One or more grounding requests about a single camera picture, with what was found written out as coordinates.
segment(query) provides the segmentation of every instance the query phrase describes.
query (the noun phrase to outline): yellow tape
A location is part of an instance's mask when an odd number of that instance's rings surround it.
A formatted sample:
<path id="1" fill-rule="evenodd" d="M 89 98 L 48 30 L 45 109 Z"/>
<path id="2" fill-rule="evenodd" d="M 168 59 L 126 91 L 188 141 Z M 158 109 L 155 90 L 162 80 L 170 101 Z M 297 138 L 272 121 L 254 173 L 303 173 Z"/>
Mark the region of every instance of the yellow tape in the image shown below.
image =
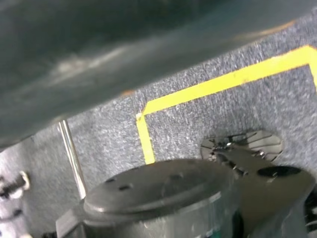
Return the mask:
<path id="1" fill-rule="evenodd" d="M 317 50 L 312 47 L 310 50 L 309 67 L 317 92 Z"/>
<path id="2" fill-rule="evenodd" d="M 146 105 L 143 113 L 137 119 L 137 126 L 140 139 L 141 140 L 145 161 L 146 164 L 155 162 L 145 115 L 306 64 L 309 64 L 312 74 L 314 77 L 314 83 L 317 88 L 317 51 L 310 46 L 303 46 L 284 55 L 264 60 L 149 101 Z"/>
<path id="3" fill-rule="evenodd" d="M 137 115 L 137 127 L 139 131 L 139 136 L 141 141 L 142 149 L 143 150 L 146 164 L 148 165 L 154 163 L 155 160 L 154 159 L 154 153 L 152 148 L 151 139 L 149 135 L 149 131 L 143 114 Z"/>

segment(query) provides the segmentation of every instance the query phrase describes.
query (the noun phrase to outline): metal rod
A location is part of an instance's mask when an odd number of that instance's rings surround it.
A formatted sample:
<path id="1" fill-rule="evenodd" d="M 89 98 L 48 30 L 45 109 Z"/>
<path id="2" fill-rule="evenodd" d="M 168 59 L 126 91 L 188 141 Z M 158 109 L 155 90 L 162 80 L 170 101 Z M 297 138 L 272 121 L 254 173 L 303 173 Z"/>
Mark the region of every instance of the metal rod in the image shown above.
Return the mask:
<path id="1" fill-rule="evenodd" d="M 84 175 L 82 174 L 82 168 L 80 167 L 79 160 L 77 156 L 74 142 L 72 141 L 69 124 L 66 120 L 60 121 L 58 124 L 60 125 L 60 132 L 62 133 L 63 140 L 64 141 L 65 148 L 67 152 L 67 156 L 69 157 L 72 172 L 74 173 L 74 177 L 76 181 L 80 198 L 83 199 L 86 197 L 86 184 L 85 183 Z"/>

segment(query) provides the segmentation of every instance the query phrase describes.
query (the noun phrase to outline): gray carpet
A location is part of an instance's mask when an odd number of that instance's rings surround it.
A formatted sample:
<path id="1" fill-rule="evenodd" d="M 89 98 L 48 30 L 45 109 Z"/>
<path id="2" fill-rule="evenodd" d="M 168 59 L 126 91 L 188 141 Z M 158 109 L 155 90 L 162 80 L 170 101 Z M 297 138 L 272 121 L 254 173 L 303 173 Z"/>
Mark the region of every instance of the gray carpet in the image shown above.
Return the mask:
<path id="1" fill-rule="evenodd" d="M 144 163 L 135 115 L 147 101 L 306 44 L 317 47 L 317 10 L 282 32 L 100 105 L 69 122 L 88 187 L 91 189 Z M 204 138 L 265 129 L 285 140 L 285 150 L 276 163 L 303 167 L 317 178 L 317 95 L 307 66 L 147 115 L 146 120 L 157 160 L 199 158 Z M 0 154 L 2 174 L 12 179 L 19 170 L 30 173 L 32 189 L 23 198 L 24 216 L 0 224 L 3 234 L 10 229 L 8 234 L 13 234 L 14 228 L 17 234 L 29 230 L 40 237 L 54 229 L 56 219 L 79 199 L 57 126 Z"/>

